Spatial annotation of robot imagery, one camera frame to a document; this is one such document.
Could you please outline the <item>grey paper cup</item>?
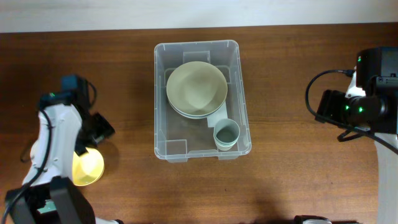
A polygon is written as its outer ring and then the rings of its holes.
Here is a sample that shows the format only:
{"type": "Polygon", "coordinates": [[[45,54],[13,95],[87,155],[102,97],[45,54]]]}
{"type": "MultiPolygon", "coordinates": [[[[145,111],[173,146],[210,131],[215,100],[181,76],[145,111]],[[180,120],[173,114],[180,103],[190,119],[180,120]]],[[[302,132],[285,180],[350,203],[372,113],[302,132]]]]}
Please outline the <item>grey paper cup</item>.
{"type": "Polygon", "coordinates": [[[232,119],[222,119],[218,121],[213,130],[214,139],[219,139],[224,142],[238,141],[239,135],[239,125],[232,119]]]}

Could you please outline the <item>yellow small bowl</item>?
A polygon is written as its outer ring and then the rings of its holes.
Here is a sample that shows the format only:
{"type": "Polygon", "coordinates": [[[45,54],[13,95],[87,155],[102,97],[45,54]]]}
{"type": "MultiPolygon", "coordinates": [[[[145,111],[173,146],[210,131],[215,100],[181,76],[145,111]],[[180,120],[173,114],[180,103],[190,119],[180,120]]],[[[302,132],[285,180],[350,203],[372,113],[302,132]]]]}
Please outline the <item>yellow small bowl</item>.
{"type": "Polygon", "coordinates": [[[72,182],[76,186],[90,185],[101,178],[104,172],[104,159],[94,148],[86,148],[87,152],[73,155],[72,182]]]}

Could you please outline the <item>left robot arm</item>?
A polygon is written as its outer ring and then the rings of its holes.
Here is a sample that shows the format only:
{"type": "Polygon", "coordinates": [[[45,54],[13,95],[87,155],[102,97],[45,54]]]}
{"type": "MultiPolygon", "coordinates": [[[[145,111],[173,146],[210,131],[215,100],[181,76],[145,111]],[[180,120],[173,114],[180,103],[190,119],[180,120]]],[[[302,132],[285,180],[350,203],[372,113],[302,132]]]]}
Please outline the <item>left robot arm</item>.
{"type": "Polygon", "coordinates": [[[40,97],[39,136],[30,149],[30,169],[19,189],[9,190],[1,221],[14,223],[106,223],[79,191],[104,171],[92,157],[115,130],[99,113],[91,114],[95,86],[78,75],[62,78],[59,92],[40,97]]]}

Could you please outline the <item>green paper cup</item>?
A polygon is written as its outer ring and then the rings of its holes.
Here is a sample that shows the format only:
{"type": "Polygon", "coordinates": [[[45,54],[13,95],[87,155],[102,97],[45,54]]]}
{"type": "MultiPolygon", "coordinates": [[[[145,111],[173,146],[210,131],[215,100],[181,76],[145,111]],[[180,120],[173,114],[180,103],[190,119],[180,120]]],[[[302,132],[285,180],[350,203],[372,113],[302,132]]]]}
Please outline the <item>green paper cup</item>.
{"type": "Polygon", "coordinates": [[[222,151],[230,150],[236,143],[237,143],[237,140],[230,141],[230,142],[224,142],[224,141],[220,141],[219,139],[215,139],[215,144],[216,144],[217,148],[222,151]]]}

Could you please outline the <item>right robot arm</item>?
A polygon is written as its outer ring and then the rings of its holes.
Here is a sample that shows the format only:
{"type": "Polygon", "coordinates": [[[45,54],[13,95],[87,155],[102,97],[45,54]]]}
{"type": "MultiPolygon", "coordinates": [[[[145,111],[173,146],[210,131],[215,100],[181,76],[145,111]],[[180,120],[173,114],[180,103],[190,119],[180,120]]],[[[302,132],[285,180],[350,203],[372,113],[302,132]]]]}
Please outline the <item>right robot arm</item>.
{"type": "Polygon", "coordinates": [[[397,223],[397,47],[358,52],[356,66],[342,70],[351,78],[345,92],[325,90],[317,110],[305,105],[315,120],[343,129],[339,142],[367,137],[374,141],[379,172],[378,223],[397,223]]]}

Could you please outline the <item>cream paper cup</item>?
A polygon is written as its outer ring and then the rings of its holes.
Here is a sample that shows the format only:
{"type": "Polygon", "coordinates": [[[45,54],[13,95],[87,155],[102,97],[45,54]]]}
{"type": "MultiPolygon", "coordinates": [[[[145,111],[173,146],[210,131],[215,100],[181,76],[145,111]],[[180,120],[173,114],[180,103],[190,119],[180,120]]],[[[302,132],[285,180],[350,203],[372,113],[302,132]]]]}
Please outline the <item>cream paper cup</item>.
{"type": "Polygon", "coordinates": [[[221,150],[221,151],[228,151],[230,150],[234,145],[224,145],[224,144],[216,144],[216,147],[221,150]]]}

